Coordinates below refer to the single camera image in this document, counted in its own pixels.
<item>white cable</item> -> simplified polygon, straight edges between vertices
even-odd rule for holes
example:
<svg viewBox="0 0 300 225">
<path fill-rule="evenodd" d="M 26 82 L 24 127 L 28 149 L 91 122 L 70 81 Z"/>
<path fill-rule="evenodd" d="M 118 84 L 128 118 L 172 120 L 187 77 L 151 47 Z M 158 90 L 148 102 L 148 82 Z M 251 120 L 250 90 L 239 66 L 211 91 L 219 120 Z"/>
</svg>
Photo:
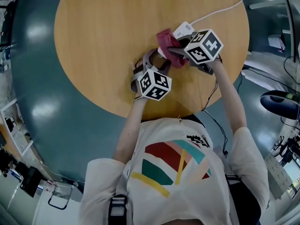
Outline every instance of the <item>white cable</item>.
<svg viewBox="0 0 300 225">
<path fill-rule="evenodd" d="M 232 9 L 232 8 L 236 7 L 237 5 L 239 5 L 239 4 L 242 3 L 242 2 L 243 2 L 243 0 L 240 0 L 237 4 L 235 4 L 235 5 L 231 6 L 231 7 L 228 7 L 228 8 L 225 8 L 225 9 L 218 10 L 218 11 L 216 11 L 216 12 L 210 13 L 210 14 L 208 14 L 208 15 L 202 17 L 202 18 L 199 18 L 199 19 L 197 19 L 197 20 L 191 22 L 190 24 L 193 25 L 194 23 L 197 23 L 197 22 L 203 20 L 204 18 L 209 17 L 210 15 L 213 15 L 213 14 L 216 14 L 216 13 L 220 13 L 220 12 L 227 11 L 227 10 L 229 10 L 229 9 Z"/>
<path fill-rule="evenodd" d="M 44 163 L 43 163 L 41 160 L 39 160 L 39 161 L 40 161 L 40 163 L 41 163 L 42 166 L 48 168 L 48 169 L 50 170 L 50 172 L 52 172 L 52 170 L 51 170 L 48 166 L 44 165 Z M 54 172 L 52 172 L 52 173 L 55 174 L 55 175 L 61 176 L 61 177 L 63 177 L 63 178 L 66 178 L 66 179 L 68 179 L 68 180 L 71 180 L 71 181 L 73 181 L 73 182 L 82 182 L 82 183 L 85 183 L 85 182 L 80 181 L 80 180 L 73 180 L 73 179 L 67 178 L 67 177 L 65 177 L 65 176 L 63 176 L 63 175 L 60 175 L 60 174 L 57 174 L 57 173 L 54 173 Z"/>
</svg>

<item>white t-shirt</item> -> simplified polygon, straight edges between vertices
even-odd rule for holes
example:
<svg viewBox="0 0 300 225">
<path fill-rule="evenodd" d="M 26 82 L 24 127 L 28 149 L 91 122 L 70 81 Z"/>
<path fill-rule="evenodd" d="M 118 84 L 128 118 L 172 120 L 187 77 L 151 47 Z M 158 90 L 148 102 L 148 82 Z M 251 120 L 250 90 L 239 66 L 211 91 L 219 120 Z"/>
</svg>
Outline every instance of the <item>white t-shirt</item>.
<svg viewBox="0 0 300 225">
<path fill-rule="evenodd" d="M 228 158 L 264 211 L 269 201 L 264 160 L 246 127 L 233 137 Z M 112 159 L 88 164 L 79 224 L 107 224 L 109 203 L 125 176 L 134 225 L 199 219 L 205 225 L 232 224 L 224 165 L 205 128 L 190 120 L 159 119 L 141 124 L 131 162 Z"/>
</svg>

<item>desk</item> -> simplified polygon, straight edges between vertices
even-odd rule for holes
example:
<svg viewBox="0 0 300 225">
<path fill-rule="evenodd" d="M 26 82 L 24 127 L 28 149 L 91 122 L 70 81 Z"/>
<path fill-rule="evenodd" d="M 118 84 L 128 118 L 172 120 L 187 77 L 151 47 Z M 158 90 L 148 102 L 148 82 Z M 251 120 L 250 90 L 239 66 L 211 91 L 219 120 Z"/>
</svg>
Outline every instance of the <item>desk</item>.
<svg viewBox="0 0 300 225">
<path fill-rule="evenodd" d="M 61 0 L 54 40 L 60 63 L 73 85 L 91 102 L 127 117 L 135 94 L 130 90 L 131 62 L 158 47 L 156 34 L 192 22 L 239 0 Z M 221 56 L 232 82 L 238 77 L 249 44 L 248 17 L 243 4 L 212 15 L 195 30 L 212 28 L 224 44 Z M 195 67 L 171 68 L 172 91 L 160 102 L 150 101 L 146 120 L 186 116 L 206 104 L 214 76 Z M 219 90 L 211 104 L 220 98 Z"/>
</svg>

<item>round wooden table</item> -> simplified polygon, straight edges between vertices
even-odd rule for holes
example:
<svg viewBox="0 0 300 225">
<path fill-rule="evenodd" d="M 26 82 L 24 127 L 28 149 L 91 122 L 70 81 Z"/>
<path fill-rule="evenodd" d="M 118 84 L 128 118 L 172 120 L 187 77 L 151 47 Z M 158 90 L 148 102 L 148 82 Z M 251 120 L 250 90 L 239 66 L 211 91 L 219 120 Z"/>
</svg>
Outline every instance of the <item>round wooden table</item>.
<svg viewBox="0 0 300 225">
<path fill-rule="evenodd" d="M 239 0 L 61 0 L 54 26 L 60 63 L 73 85 L 90 101 L 126 117 L 135 94 L 131 62 L 158 47 L 156 34 L 176 29 Z M 193 25 L 213 29 L 224 44 L 223 64 L 232 82 L 248 51 L 249 24 L 243 3 Z M 195 67 L 171 68 L 172 91 L 149 101 L 144 119 L 187 116 L 206 104 L 215 81 Z M 220 98 L 219 90 L 210 104 Z"/>
</svg>

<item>pink cloth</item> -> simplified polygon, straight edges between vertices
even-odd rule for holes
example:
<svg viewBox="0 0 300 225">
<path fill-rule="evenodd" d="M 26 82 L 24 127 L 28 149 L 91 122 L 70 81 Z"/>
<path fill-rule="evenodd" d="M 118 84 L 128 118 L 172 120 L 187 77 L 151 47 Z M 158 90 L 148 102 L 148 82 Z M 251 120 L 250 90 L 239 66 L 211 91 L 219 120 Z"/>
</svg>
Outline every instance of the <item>pink cloth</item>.
<svg viewBox="0 0 300 225">
<path fill-rule="evenodd" d="M 166 58 L 171 61 L 173 67 L 182 68 L 188 62 L 187 59 L 183 59 L 169 52 L 168 47 L 181 47 L 170 28 L 161 31 L 156 37 L 161 50 L 164 52 Z"/>
</svg>

